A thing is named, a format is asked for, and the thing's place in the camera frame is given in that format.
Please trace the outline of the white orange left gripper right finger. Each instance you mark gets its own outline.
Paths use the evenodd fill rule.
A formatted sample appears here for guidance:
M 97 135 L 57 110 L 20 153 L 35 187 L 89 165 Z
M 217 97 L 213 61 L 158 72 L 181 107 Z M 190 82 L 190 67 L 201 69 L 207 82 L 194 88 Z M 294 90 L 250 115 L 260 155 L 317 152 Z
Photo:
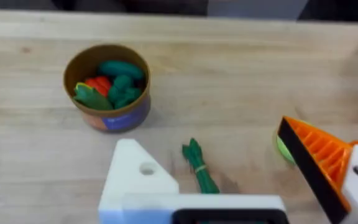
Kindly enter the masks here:
M 331 223 L 358 223 L 358 140 L 283 116 L 277 147 L 291 155 Z

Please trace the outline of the bare white left gripper left finger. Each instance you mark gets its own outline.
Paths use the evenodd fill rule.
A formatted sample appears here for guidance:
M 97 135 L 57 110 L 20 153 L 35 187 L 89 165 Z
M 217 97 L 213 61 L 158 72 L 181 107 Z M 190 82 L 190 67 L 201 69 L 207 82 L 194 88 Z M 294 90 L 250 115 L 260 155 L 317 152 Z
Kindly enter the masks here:
M 99 222 L 123 223 L 128 194 L 177 193 L 178 182 L 135 139 L 120 139 L 99 201 Z

